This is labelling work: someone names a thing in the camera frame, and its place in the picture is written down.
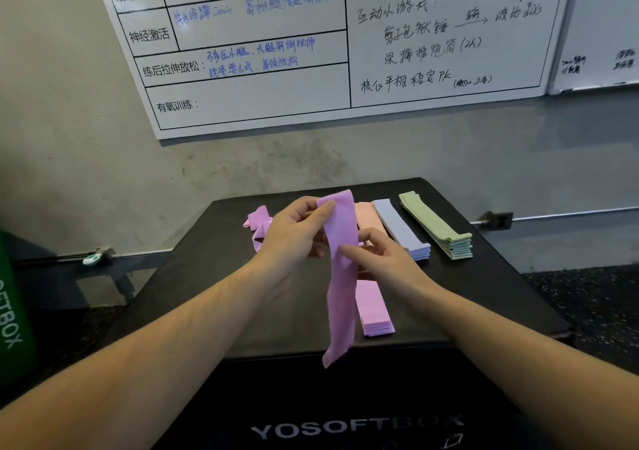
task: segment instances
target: whiteboard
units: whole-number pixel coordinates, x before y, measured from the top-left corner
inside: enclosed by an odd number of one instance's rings
[[[639,0],[571,0],[548,93],[639,83]]]
[[[104,0],[158,139],[543,95],[567,0]]]

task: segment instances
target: left hand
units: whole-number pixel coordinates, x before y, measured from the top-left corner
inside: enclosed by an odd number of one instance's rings
[[[317,197],[305,196],[273,217],[260,251],[253,261],[262,264],[280,283],[308,256],[322,258],[322,227],[335,209],[335,201],[318,208]]]

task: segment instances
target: hand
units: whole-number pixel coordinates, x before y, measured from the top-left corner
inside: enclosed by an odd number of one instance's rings
[[[370,241],[372,245],[341,245],[340,250],[348,260],[355,261],[367,270],[374,280],[404,293],[432,283],[410,254],[385,233],[366,228],[358,234],[361,242]],[[368,278],[365,272],[361,275],[360,278]]]
[[[335,209],[335,201],[320,206],[317,197],[302,197],[273,217],[260,251],[253,259],[268,269],[278,284],[308,256],[322,258],[322,227]]]

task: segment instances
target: forearm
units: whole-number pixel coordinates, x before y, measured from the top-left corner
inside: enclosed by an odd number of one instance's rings
[[[0,448],[150,448],[224,357],[272,283],[262,266],[249,263],[55,375],[0,412]]]
[[[639,377],[429,281],[409,297],[565,448],[636,448]]]

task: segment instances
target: gray wall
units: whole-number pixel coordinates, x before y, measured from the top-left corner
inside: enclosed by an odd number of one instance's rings
[[[411,176],[468,219],[639,204],[637,90],[160,145],[101,0],[0,6],[0,226],[44,251],[171,247],[214,199]],[[639,260],[636,214],[488,238],[520,271]],[[110,283],[81,291],[122,300]]]

